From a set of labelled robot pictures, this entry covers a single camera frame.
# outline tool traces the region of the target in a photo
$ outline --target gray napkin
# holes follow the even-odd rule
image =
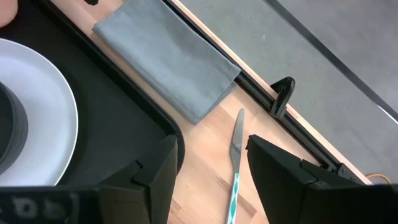
[[[240,72],[161,0],[126,1],[93,30],[194,124]]]

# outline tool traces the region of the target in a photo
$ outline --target black tray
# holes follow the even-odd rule
[[[93,45],[70,32],[71,24],[49,1],[19,1],[14,21],[0,38],[26,45],[48,58],[67,79],[78,108],[78,140],[61,184],[101,182],[169,134],[178,136],[178,170],[184,141],[175,121]]]

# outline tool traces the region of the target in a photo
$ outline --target knife handle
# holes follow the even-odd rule
[[[238,189],[239,189],[239,173],[235,173],[234,185],[232,187],[231,203],[228,210],[227,224],[235,224],[236,208],[238,207]]]

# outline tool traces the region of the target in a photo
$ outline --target stacked plates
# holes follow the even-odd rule
[[[51,62],[15,42],[0,39],[0,68],[0,186],[55,185],[77,138],[73,93]]]

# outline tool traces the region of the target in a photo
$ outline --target butter knife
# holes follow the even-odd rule
[[[239,166],[241,164],[241,152],[242,152],[242,138],[243,138],[243,121],[244,121],[244,109],[241,109],[236,119],[234,133],[231,142],[231,158],[234,166],[234,185],[232,187],[231,202],[228,210],[228,221],[227,224],[235,224],[236,218],[236,207],[238,199],[239,189]]]

